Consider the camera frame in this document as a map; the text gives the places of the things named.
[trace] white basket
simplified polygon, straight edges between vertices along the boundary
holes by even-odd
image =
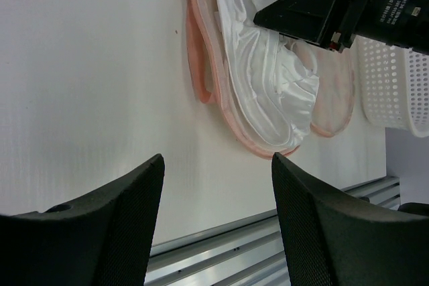
[[[363,109],[374,125],[429,136],[429,56],[358,39]]]

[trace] white table surface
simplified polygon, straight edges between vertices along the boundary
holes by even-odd
[[[270,162],[192,91],[186,0],[0,0],[0,212],[44,211],[155,153],[154,243],[275,208]],[[347,130],[291,158],[345,188],[385,175],[385,132],[359,97]]]

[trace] white wall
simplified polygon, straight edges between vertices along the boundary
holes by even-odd
[[[275,208],[269,161],[195,98],[186,7],[0,0],[0,214],[45,211],[155,153],[167,165],[155,244]]]
[[[386,129],[387,173],[400,177],[401,202],[429,204],[429,137]]]

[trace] white cloth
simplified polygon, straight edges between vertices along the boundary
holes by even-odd
[[[298,146],[310,132],[319,81],[286,48],[287,39],[254,25],[256,12],[276,0],[217,1],[231,82],[245,118],[268,144]]]

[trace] gray metal frame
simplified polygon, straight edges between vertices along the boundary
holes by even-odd
[[[345,191],[396,210],[399,184],[386,177]],[[289,285],[275,210],[157,245],[151,256],[145,286]]]

